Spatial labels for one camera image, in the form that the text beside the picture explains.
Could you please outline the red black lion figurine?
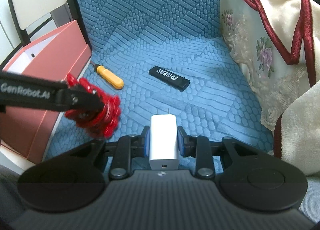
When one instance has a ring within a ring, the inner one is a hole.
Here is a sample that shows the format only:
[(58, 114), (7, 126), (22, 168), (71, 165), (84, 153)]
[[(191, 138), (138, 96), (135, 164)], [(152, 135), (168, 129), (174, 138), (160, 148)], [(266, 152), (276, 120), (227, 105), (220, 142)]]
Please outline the red black lion figurine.
[(91, 84), (87, 79), (76, 79), (67, 75), (70, 89), (83, 89), (85, 92), (99, 96), (103, 107), (98, 110), (74, 109), (65, 112), (67, 119), (73, 120), (77, 127), (83, 128), (92, 138), (110, 138), (117, 129), (120, 120), (120, 98), (105, 93), (101, 88)]

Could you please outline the white USB wall charger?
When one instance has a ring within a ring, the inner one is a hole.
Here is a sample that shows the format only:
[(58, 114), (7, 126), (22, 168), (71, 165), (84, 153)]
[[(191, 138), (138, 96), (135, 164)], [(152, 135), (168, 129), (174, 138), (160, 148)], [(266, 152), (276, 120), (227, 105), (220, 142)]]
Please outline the white USB wall charger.
[(177, 170), (179, 165), (177, 122), (173, 114), (150, 119), (149, 164), (152, 170)]

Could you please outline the black lighter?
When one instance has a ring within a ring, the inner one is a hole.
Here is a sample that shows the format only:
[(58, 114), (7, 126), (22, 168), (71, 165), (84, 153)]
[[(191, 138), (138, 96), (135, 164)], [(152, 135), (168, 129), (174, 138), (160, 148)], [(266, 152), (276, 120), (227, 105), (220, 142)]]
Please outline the black lighter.
[(156, 79), (180, 90), (184, 91), (189, 87), (190, 81), (185, 77), (173, 73), (172, 71), (166, 70), (159, 66), (154, 66), (149, 70), (149, 74)]

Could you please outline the blue textured sofa cover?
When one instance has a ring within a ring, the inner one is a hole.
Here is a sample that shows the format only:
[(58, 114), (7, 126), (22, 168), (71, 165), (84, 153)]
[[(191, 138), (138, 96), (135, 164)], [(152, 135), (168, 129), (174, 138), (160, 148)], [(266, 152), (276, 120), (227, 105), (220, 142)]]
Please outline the blue textured sofa cover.
[(78, 0), (92, 60), (125, 83), (114, 141), (155, 114), (308, 177), (319, 220), (319, 0)]

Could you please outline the floral beige cushion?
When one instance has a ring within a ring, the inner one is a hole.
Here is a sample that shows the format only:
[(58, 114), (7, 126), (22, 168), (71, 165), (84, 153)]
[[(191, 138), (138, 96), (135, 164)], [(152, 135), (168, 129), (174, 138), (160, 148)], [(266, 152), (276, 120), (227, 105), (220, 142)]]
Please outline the floral beige cushion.
[(274, 130), (285, 109), (310, 89), (305, 64), (288, 66), (260, 15), (243, 0), (220, 0), (221, 34), (261, 105), (261, 124)]

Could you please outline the cream blanket with red trim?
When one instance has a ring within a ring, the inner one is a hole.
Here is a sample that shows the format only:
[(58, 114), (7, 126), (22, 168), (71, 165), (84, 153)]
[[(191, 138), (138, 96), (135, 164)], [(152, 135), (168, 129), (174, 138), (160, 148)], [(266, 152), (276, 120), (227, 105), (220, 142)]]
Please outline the cream blanket with red trim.
[(257, 11), (288, 66), (305, 64), (310, 89), (276, 121), (273, 153), (304, 174), (319, 173), (319, 0), (243, 0)]

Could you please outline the yellow handled screwdriver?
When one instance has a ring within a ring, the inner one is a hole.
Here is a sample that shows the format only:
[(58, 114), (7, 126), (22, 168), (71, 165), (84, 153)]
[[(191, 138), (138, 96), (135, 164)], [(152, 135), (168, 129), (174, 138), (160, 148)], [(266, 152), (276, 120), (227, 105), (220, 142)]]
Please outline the yellow handled screwdriver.
[(90, 61), (90, 64), (94, 67), (95, 72), (115, 89), (121, 90), (124, 87), (124, 81), (116, 74), (112, 73), (112, 71), (93, 61)]

